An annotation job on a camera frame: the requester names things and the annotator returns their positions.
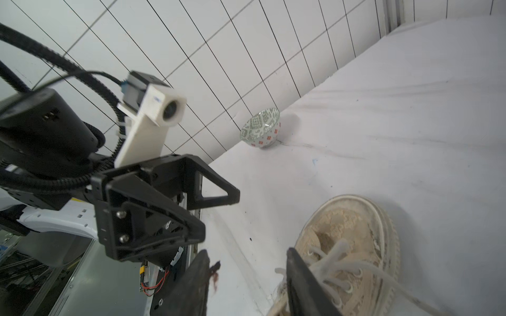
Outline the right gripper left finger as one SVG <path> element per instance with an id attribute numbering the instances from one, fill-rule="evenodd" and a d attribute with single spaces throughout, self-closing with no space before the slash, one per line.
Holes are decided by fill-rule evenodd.
<path id="1" fill-rule="evenodd" d="M 182 277 L 171 287 L 163 287 L 152 300 L 150 315 L 205 316 L 209 289 L 221 263 L 214 265 L 206 250 L 201 250 Z"/>

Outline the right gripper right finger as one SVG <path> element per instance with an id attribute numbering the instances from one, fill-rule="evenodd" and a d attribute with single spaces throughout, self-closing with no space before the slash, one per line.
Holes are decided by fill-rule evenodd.
<path id="1" fill-rule="evenodd" d="M 291 315 L 341 315 L 294 248 L 287 250 L 287 292 Z"/>

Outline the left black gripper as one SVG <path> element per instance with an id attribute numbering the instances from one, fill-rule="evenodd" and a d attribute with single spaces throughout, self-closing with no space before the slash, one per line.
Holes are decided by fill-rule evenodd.
<path id="1" fill-rule="evenodd" d="M 205 196 L 203 182 L 223 194 Z M 188 210 L 238 204 L 241 193 L 196 155 L 176 155 L 111 169 L 91 178 L 98 240 L 117 261 L 167 265 L 177 250 L 205 240 Z"/>

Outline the beige lace-up shoe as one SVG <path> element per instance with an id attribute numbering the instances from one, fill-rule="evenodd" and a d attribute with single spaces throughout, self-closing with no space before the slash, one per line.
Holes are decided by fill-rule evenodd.
<path id="1" fill-rule="evenodd" d="M 365 197 L 342 195 L 325 202 L 304 226 L 295 250 L 342 315 L 387 315 L 396 294 L 430 315 L 441 315 L 399 284 L 395 225 Z"/>

